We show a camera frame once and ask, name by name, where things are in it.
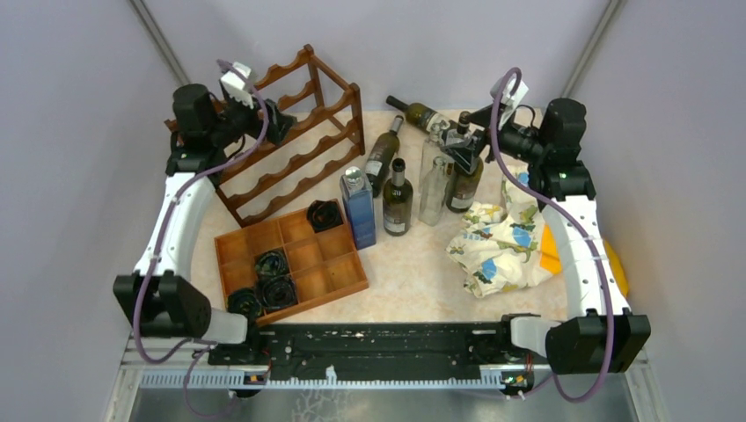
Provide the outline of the wooden compartment tray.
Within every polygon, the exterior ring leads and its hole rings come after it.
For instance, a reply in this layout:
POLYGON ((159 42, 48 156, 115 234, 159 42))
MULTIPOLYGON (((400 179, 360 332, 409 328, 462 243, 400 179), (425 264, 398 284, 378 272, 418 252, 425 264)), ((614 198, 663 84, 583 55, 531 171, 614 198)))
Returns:
POLYGON ((269 325, 368 288, 368 278, 358 256, 340 203, 343 224, 315 233, 306 220, 307 208, 234 230, 215 239, 223 297, 243 287, 257 294, 255 259, 263 252, 282 249, 288 274, 296 284, 298 304, 267 312, 257 325, 269 325))

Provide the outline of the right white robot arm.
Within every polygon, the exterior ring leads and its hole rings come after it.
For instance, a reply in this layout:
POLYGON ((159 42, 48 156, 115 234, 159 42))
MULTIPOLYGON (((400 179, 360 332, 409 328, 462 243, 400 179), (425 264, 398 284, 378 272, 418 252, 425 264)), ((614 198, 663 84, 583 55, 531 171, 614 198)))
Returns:
POLYGON ((585 106, 551 101, 539 124, 520 124, 507 101, 470 116, 477 126, 463 152, 489 149, 524 161, 524 172, 505 170, 503 206, 474 203, 447 255, 467 275, 475 295, 533 286, 561 273, 567 287, 565 321, 534 314, 505 316, 495 333, 468 343, 480 364, 545 360, 557 375, 622 373, 651 334, 623 296, 600 237, 596 191, 579 158, 585 106))

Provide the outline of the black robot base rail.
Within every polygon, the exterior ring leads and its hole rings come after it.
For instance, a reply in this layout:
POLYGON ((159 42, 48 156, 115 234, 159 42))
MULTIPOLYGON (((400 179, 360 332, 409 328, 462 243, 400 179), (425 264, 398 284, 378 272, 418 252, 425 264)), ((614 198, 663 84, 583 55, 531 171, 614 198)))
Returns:
POLYGON ((495 389, 528 394, 546 358, 514 346, 505 322, 271 324, 219 345, 211 366, 257 366, 267 389, 495 389))

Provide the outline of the dark wine bottle grey label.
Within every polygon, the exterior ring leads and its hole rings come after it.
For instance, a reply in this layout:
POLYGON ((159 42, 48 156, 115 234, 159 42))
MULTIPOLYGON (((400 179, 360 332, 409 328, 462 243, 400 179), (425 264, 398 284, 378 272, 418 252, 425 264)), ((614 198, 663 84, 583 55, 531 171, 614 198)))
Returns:
POLYGON ((383 190, 384 230, 391 236, 403 236, 411 228, 413 186, 406 178, 406 162, 395 158, 391 163, 391 177, 383 190))

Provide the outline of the blue square glass bottle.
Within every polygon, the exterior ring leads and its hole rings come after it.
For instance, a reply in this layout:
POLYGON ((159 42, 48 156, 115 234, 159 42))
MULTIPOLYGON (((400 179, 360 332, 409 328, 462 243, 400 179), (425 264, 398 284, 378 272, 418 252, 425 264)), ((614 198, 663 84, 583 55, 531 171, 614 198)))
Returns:
POLYGON ((377 242, 372 188, 366 174, 356 166, 340 177, 342 202, 355 247, 362 250, 377 242))

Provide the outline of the dark wine bottle beige label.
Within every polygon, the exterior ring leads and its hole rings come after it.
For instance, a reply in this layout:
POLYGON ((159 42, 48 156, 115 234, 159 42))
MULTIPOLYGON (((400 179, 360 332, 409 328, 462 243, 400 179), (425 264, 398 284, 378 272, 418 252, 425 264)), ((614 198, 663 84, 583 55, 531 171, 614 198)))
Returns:
POLYGON ((364 165, 363 170, 370 183, 374 198, 377 198, 381 193, 384 182, 388 177, 391 162, 399 152, 399 130, 404 120, 402 115, 397 115, 394 118, 390 128, 378 136, 364 165))

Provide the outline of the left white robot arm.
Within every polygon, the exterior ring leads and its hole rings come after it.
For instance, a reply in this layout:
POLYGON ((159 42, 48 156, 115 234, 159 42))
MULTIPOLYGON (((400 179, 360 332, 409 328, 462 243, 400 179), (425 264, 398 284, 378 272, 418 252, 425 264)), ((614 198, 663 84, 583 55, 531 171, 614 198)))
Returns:
POLYGON ((166 165, 165 195, 157 223, 130 274, 119 275, 113 294, 138 338, 191 338, 229 344, 244 364, 264 351, 246 316, 214 309, 190 281, 199 226, 229 164, 225 149, 250 136, 258 144, 282 144, 296 117, 264 104, 244 91, 233 98, 223 90, 225 105, 217 111, 209 89, 187 84, 172 94, 176 127, 166 165))

